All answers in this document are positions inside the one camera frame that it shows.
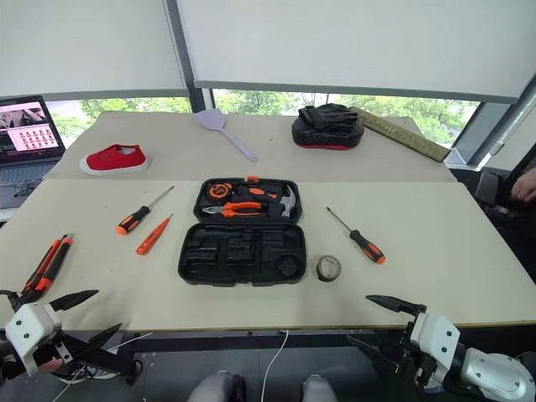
white cable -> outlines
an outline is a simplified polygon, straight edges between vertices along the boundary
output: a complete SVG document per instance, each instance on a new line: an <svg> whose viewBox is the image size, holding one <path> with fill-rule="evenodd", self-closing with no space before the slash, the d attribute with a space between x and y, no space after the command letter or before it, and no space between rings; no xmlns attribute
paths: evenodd
<svg viewBox="0 0 536 402"><path fill-rule="evenodd" d="M283 344L281 345L281 347L277 351L276 356L274 356L274 358L271 360L270 364L268 364L268 368L266 369L265 379L262 382L262 394L260 394L260 402L264 402L264 400L265 400L266 378L268 377L268 372L270 371L270 367L276 361L277 356L279 356L279 353L281 353L281 350L283 350L283 348L285 347L287 339L288 339L288 330L286 330L285 340L283 341Z"/></svg>
<svg viewBox="0 0 536 402"><path fill-rule="evenodd" d="M126 345L127 343L130 343L130 342L133 342L133 341L137 341L138 339L142 339L144 337L148 337L149 335L152 335L152 332L149 332L149 333L146 333L145 335L141 335L140 337L137 337L137 338L133 338L133 339L130 339L126 342L123 342L123 343L120 343L119 345L116 345L116 346L113 346L109 349L107 349L106 351L107 352L111 352L112 350L114 349L117 349L117 348L120 348L121 346L124 346ZM80 368L76 373L75 373L75 376L73 377L73 379L71 380L68 380L68 379L61 379L60 377L58 377L58 380L61 381L62 383L65 383L67 384L67 386L65 388L63 388L63 390L58 394L58 396L56 396L54 398L54 400L52 402L56 402L59 397L61 395L64 394L64 392L72 385L72 384L79 384L81 383L82 381L86 381L87 379L76 379L76 377L78 377L78 374L80 374L82 372L82 370L85 369L86 366ZM93 379L113 379L114 377L117 376L117 373L109 373L109 374L103 374L103 375L100 375L100 376L94 376L92 377Z"/></svg>

white shoe sole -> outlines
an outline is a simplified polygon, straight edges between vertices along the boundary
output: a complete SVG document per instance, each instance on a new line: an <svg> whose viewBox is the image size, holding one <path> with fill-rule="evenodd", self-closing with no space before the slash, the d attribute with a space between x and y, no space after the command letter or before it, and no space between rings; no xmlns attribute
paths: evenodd
<svg viewBox="0 0 536 402"><path fill-rule="evenodd" d="M92 176L107 176L109 174L116 174L116 173L129 173L129 172L140 172L141 170L145 170L149 167L149 161L147 158L145 158L145 162L141 165L132 166L132 167L121 167L119 169L111 169L111 170L95 170L92 169L87 164L87 157L89 155L86 155L82 159L80 159L80 169L82 169L82 172L90 174Z"/></svg>

spatula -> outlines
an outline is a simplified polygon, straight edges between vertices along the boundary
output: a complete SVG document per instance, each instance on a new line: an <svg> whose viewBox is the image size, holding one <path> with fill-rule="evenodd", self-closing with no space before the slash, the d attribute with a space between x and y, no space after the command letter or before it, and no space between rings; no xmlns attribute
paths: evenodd
<svg viewBox="0 0 536 402"><path fill-rule="evenodd" d="M240 149L240 151L246 155L253 162L257 162L257 157L252 151L238 138L231 136L225 129L225 116L219 109L207 109L206 111L200 111L193 115L195 121L204 128L209 130L220 131L226 136L229 141L233 142L234 146Z"/></svg>

window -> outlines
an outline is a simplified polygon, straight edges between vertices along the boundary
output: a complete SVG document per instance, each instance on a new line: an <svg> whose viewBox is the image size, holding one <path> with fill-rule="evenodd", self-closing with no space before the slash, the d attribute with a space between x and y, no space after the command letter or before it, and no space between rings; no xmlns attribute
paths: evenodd
<svg viewBox="0 0 536 402"><path fill-rule="evenodd" d="M224 113L292 116L305 105L332 102L377 116L409 116L426 138L449 148L478 107L478 102L467 100L259 90L214 90L214 99Z"/></svg>
<svg viewBox="0 0 536 402"><path fill-rule="evenodd" d="M125 98L47 102L54 124L68 147L103 111L191 112L188 98Z"/></svg>

laptop keyboard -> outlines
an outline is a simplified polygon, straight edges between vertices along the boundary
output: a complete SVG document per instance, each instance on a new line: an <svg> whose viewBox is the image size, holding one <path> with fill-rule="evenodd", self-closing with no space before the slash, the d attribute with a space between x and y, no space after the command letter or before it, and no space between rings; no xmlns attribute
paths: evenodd
<svg viewBox="0 0 536 402"><path fill-rule="evenodd" d="M53 163L41 163L37 165L3 168L0 170L0 184L40 180L53 167L53 165Z"/></svg>

